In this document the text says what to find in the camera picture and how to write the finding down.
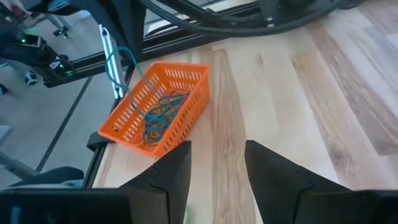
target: cable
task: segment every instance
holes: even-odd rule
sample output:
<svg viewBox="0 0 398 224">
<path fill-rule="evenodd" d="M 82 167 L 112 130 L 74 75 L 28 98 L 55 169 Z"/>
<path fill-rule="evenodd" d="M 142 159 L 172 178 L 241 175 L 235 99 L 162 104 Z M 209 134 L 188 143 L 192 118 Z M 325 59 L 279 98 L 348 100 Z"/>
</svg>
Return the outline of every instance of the cable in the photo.
<svg viewBox="0 0 398 224">
<path fill-rule="evenodd" d="M 133 96 L 128 86 L 124 86 L 118 83 L 115 79 L 111 77 L 109 73 L 109 68 L 108 68 L 109 60 L 111 60 L 111 58 L 121 50 L 127 51 L 129 53 L 144 83 L 146 85 L 149 85 L 150 88 L 155 91 L 154 86 L 150 85 L 149 82 L 146 80 L 142 70 L 140 69 L 137 63 L 134 54 L 127 47 L 116 47 L 109 54 L 108 58 L 105 61 L 106 75 L 115 84 L 115 86 L 122 88 L 122 90 L 124 90 L 129 95 L 130 104 L 133 107 L 133 109 L 144 117 L 142 121 L 144 123 L 144 130 L 142 132 L 142 142 L 150 145 L 157 144 L 162 139 L 165 130 L 167 130 L 167 128 L 171 125 L 174 117 L 177 115 L 179 109 L 184 104 L 189 93 L 174 94 L 175 92 L 172 91 L 169 95 L 161 97 L 159 99 L 158 105 L 152 105 L 152 108 L 150 108 L 147 113 L 143 113 L 137 108 L 136 105 L 134 105 L 134 102 L 132 100 Z"/>
<path fill-rule="evenodd" d="M 203 27 L 203 26 L 196 26 L 184 20 L 181 20 L 175 17 L 173 14 L 163 10 L 158 5 L 154 4 L 151 0 L 140 0 L 149 10 L 160 16 L 161 18 L 169 21 L 170 23 L 179 26 L 183 29 L 186 29 L 193 33 L 205 34 L 205 35 L 222 35 L 228 37 L 253 37 L 253 36 L 261 36 L 261 35 L 272 35 L 278 34 L 281 32 L 285 32 L 288 30 L 296 29 L 298 27 L 302 27 L 309 22 L 317 20 L 335 9 L 337 9 L 344 0 L 334 0 L 334 3 L 330 4 L 326 9 L 322 11 L 314 12 L 313 14 L 306 16 L 304 18 L 298 19 L 296 21 L 290 22 L 288 24 L 274 26 L 274 27 L 261 27 L 261 28 L 239 28 L 239 29 L 232 29 L 232 28 L 220 28 L 220 27 Z"/>
</svg>

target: wooden surface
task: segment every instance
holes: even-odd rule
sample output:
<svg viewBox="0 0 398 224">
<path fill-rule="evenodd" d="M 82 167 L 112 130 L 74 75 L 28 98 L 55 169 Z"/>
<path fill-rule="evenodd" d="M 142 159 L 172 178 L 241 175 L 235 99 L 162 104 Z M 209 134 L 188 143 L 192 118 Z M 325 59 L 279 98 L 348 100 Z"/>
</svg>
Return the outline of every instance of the wooden surface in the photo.
<svg viewBox="0 0 398 224">
<path fill-rule="evenodd" d="M 158 58 L 211 66 L 211 99 L 188 137 L 191 223 L 262 223 L 247 139 L 350 189 L 396 189 L 397 20 L 398 1 L 368 1 L 291 32 Z M 118 187 L 153 162 L 110 144 L 94 185 Z"/>
</svg>

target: plastic basket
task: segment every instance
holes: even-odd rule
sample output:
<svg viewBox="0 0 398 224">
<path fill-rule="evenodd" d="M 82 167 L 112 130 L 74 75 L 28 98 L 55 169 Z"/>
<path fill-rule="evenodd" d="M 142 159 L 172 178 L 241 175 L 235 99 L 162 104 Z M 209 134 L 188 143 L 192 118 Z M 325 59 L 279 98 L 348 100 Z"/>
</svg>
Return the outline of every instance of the plastic basket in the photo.
<svg viewBox="0 0 398 224">
<path fill-rule="evenodd" d="M 156 145 L 143 143 L 143 116 L 133 109 L 128 95 L 109 115 L 98 133 L 144 155 L 162 157 L 185 140 L 206 106 L 209 100 L 208 71 L 206 65 L 154 62 L 144 74 L 154 89 L 141 79 L 131 90 L 135 106 L 144 113 L 163 95 L 172 91 L 190 92 Z"/>
</svg>

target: gray floor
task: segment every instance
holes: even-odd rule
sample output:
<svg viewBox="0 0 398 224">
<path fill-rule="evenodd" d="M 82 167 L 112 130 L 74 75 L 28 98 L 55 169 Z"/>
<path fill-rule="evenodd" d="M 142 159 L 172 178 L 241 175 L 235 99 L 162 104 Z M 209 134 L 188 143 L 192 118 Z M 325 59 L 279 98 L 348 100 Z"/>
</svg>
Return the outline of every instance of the gray floor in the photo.
<svg viewBox="0 0 398 224">
<path fill-rule="evenodd" d="M 80 21 L 76 16 L 66 19 L 74 24 L 68 39 L 54 37 L 55 27 L 49 21 L 37 24 L 28 32 L 41 35 L 57 53 L 67 54 L 71 59 L 103 51 L 98 25 L 92 17 Z M 156 19 L 158 17 L 150 12 L 146 22 Z M 85 82 L 83 79 L 55 88 L 40 83 L 27 86 L 21 74 L 11 67 L 0 67 L 0 83 L 11 91 L 0 96 L 0 125 L 12 128 L 0 151 L 36 169 Z M 93 76 L 42 172 L 61 166 L 86 171 L 93 155 L 85 147 L 87 140 L 109 115 L 113 102 L 106 75 Z M 0 189 L 17 181 L 17 177 L 0 169 Z"/>
</svg>

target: blue cable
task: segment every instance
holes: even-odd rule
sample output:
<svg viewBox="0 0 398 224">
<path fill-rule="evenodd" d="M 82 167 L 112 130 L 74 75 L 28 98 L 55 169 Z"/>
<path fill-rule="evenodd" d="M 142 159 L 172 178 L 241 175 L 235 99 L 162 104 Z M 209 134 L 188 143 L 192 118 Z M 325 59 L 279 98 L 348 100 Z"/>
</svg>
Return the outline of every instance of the blue cable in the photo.
<svg viewBox="0 0 398 224">
<path fill-rule="evenodd" d="M 122 88 L 128 95 L 130 99 L 131 106 L 141 115 L 144 117 L 144 131 L 142 133 L 143 141 L 146 144 L 154 144 L 159 142 L 162 139 L 163 132 L 170 126 L 171 122 L 173 121 L 174 117 L 177 115 L 179 108 L 183 103 L 183 99 L 185 99 L 189 93 L 185 94 L 176 94 L 172 96 L 163 96 L 159 99 L 159 106 L 156 108 L 151 109 L 146 114 L 141 112 L 135 105 L 132 100 L 132 93 L 128 86 L 124 86 L 118 83 L 115 79 L 111 77 L 109 74 L 108 62 L 111 58 L 119 51 L 126 51 L 129 53 L 130 57 L 132 58 L 132 62 L 138 69 L 138 72 L 141 78 L 144 80 L 144 83 L 148 85 L 152 90 L 155 91 L 155 88 L 146 80 L 144 73 L 140 69 L 137 60 L 134 54 L 131 52 L 130 49 L 127 47 L 116 47 L 108 56 L 105 61 L 105 70 L 106 75 L 108 78 L 115 84 L 115 86 Z M 170 99 L 167 103 L 162 103 L 166 98 Z"/>
</svg>

